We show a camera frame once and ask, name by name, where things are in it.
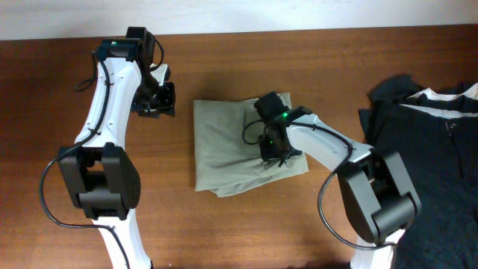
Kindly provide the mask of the khaki shorts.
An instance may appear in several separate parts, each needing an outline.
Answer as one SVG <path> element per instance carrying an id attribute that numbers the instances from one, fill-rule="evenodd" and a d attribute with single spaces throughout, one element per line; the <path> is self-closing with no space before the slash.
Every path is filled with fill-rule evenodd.
<path id="1" fill-rule="evenodd" d="M 260 147 L 247 142 L 259 139 L 264 125 L 253 105 L 257 101 L 193 102 L 196 191 L 230 197 L 280 179 L 308 172 L 304 154 L 264 161 Z"/>

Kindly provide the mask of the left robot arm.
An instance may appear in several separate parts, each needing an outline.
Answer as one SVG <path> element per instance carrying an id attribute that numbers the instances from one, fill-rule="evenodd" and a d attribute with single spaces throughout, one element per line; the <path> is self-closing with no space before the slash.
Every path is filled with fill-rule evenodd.
<path id="1" fill-rule="evenodd" d="M 55 158 L 72 204 L 100 231 L 114 268 L 153 266 L 137 225 L 140 176 L 125 152 L 125 134 L 132 113 L 175 114 L 170 68 L 153 62 L 160 47 L 144 27 L 102 41 L 92 55 L 96 90 L 87 119 L 74 145 Z"/>

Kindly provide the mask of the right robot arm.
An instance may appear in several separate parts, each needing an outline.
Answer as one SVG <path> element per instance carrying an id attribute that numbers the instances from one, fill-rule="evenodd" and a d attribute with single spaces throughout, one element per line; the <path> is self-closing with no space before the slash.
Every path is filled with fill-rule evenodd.
<path id="1" fill-rule="evenodd" d="M 350 139 L 310 109 L 289 108 L 275 92 L 260 97 L 254 108 L 264 124 L 257 144 L 265 161 L 285 164 L 305 153 L 329 170 L 317 195 L 317 211 L 329 232 L 355 250 L 349 268 L 394 268 L 398 242 L 422 211 L 400 154 Z M 333 179 L 338 180 L 356 242 L 340 236 L 326 219 L 323 198 Z"/>

